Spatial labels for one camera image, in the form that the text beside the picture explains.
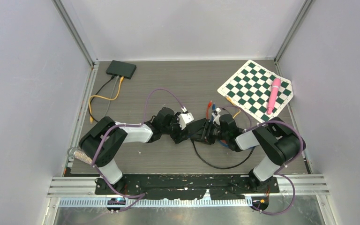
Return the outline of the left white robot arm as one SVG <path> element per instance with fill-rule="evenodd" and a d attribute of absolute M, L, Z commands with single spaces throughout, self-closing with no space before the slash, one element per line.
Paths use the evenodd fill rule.
<path fill-rule="evenodd" d="M 80 149 L 92 160 L 91 165 L 106 178 L 107 188 L 120 194 L 125 188 L 123 173 L 114 157 L 125 143 L 152 143 L 163 135 L 169 135 L 175 143 L 189 138 L 192 113 L 183 110 L 174 112 L 163 107 L 155 116 L 143 124 L 127 124 L 105 116 L 79 141 Z"/>

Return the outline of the black ribbed network switch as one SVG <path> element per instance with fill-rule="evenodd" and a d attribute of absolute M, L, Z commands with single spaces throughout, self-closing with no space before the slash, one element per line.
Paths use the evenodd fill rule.
<path fill-rule="evenodd" d="M 191 134 L 188 134 L 187 137 L 194 142 L 207 143 L 206 133 L 207 129 L 201 128 Z"/>

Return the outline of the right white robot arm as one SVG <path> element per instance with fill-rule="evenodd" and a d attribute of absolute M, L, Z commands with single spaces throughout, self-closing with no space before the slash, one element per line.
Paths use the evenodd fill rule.
<path fill-rule="evenodd" d="M 248 173 L 247 179 L 249 188 L 254 192 L 262 192 L 268 180 L 306 148 L 300 134 L 279 117 L 242 130 L 231 115 L 224 114 L 214 120 L 191 122 L 185 130 L 192 142 L 214 144 L 215 141 L 225 141 L 228 148 L 235 152 L 261 146 L 265 157 Z"/>

